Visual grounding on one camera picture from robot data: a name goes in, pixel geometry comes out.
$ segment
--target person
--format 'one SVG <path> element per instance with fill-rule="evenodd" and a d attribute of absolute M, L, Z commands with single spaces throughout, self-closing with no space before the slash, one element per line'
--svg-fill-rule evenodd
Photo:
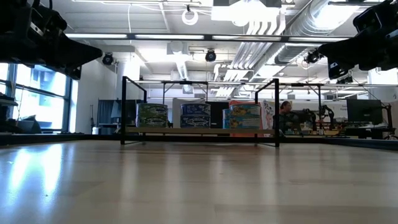
<path fill-rule="evenodd" d="M 298 132 L 301 132 L 299 116 L 297 116 L 297 114 L 295 113 L 292 113 L 292 105 L 289 101 L 284 101 L 280 105 L 279 129 L 284 134 L 289 129 L 291 129 L 292 131 L 294 129 L 297 129 Z"/>

